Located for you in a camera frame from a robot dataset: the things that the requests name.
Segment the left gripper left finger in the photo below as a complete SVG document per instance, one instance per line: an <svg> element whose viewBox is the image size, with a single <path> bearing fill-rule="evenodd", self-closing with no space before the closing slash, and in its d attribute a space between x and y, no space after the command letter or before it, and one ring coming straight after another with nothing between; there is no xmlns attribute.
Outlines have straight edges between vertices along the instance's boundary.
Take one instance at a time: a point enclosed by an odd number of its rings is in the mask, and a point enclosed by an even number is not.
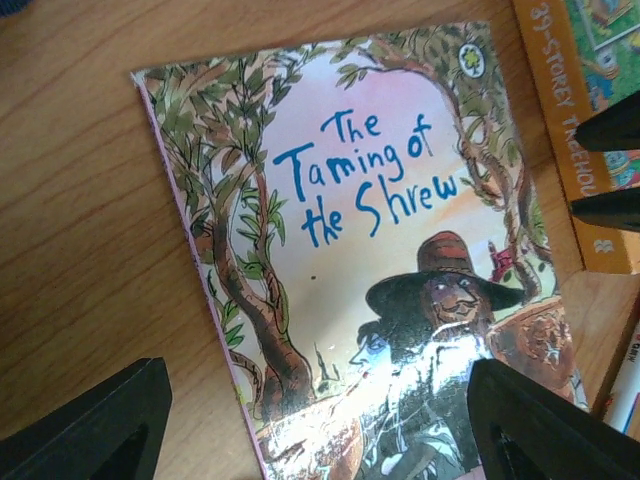
<svg viewBox="0 0 640 480"><path fill-rule="evenodd" d="M1 441L3 479L152 479L172 390L165 361L141 358Z"/></svg>

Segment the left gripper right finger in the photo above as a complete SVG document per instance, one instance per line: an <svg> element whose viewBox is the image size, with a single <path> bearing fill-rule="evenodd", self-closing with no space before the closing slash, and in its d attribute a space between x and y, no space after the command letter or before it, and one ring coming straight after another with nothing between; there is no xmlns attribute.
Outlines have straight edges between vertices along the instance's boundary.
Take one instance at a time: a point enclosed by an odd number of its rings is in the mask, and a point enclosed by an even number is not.
<svg viewBox="0 0 640 480"><path fill-rule="evenodd" d="M474 363L472 432L487 479L639 477L639 443L495 359Z"/></svg>

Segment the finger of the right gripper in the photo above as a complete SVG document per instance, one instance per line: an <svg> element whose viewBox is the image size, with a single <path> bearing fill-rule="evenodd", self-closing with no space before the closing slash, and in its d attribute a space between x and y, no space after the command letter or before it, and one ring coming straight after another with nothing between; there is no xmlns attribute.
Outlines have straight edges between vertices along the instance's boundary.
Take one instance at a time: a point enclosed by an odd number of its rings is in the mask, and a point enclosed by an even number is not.
<svg viewBox="0 0 640 480"><path fill-rule="evenodd" d="M640 191L633 187L573 200L570 210L573 217L590 225L638 231Z"/></svg>
<svg viewBox="0 0 640 480"><path fill-rule="evenodd" d="M639 148L639 92L598 113L577 128L577 141L588 151Z"/></svg>

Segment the navy blue backpack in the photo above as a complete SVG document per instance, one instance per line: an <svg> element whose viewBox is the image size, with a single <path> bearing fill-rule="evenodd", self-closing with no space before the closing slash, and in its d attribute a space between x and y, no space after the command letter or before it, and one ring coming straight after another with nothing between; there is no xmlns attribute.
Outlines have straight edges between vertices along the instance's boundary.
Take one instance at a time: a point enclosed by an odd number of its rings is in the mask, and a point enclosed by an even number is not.
<svg viewBox="0 0 640 480"><path fill-rule="evenodd" d="M0 0L0 17L6 18L22 12L30 3L30 0Z"/></svg>

